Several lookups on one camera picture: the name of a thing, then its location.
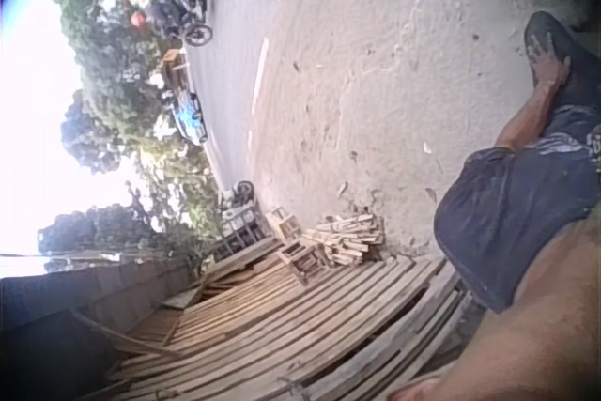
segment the dark shorts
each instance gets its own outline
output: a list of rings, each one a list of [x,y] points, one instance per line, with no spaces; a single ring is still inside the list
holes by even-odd
[[[546,13],[532,16],[527,44],[532,34],[546,43],[547,30],[559,57],[572,56],[572,75],[556,97],[545,133],[516,153],[497,147],[472,154],[434,221],[441,250],[497,313],[512,304],[541,249],[601,199],[601,65]]]

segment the blue car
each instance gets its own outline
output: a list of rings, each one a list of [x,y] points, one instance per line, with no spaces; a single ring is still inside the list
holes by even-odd
[[[182,90],[170,104],[170,109],[181,136],[196,146],[207,141],[205,120],[195,93]]]

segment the concrete wall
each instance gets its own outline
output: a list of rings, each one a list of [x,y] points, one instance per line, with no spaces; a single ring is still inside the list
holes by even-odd
[[[6,399],[67,400],[99,388],[116,353],[69,309],[126,332],[191,279],[184,259],[167,259],[1,280]]]

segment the dirt ground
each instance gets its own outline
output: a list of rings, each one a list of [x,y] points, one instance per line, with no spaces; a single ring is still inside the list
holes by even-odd
[[[397,250],[436,252],[437,203],[530,95],[529,16],[579,23],[591,3],[282,0],[251,127],[263,208],[312,226],[368,206]]]

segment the skin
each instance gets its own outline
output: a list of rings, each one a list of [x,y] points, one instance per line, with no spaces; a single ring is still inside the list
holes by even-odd
[[[567,81],[552,38],[529,49],[538,85],[495,146],[518,151],[543,132]],[[601,206],[564,227],[526,271],[514,304],[488,313],[457,364],[391,401],[601,399]]]

